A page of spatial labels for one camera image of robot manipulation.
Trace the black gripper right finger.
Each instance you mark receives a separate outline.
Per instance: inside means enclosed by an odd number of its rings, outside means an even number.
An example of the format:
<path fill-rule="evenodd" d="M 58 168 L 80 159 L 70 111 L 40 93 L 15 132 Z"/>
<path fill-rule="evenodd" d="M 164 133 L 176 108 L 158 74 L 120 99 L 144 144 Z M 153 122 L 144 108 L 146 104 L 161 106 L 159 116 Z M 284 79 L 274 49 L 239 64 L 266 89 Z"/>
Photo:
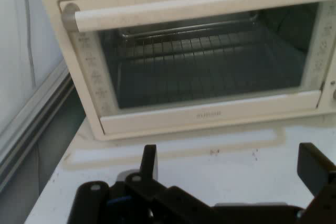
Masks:
<path fill-rule="evenodd" d="M 335 164 L 312 143 L 301 143 L 297 174 L 313 195 L 297 223 L 335 223 Z"/>

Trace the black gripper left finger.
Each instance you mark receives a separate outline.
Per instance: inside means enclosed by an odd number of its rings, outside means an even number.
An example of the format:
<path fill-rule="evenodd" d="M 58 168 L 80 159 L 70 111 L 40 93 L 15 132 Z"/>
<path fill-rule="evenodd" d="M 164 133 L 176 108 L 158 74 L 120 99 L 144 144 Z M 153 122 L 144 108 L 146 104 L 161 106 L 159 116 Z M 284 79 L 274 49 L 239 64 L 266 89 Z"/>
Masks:
<path fill-rule="evenodd" d="M 215 223 L 214 209 L 156 180 L 156 145 L 146 145 L 140 168 L 109 186 L 86 182 L 77 189 L 68 223 Z"/>

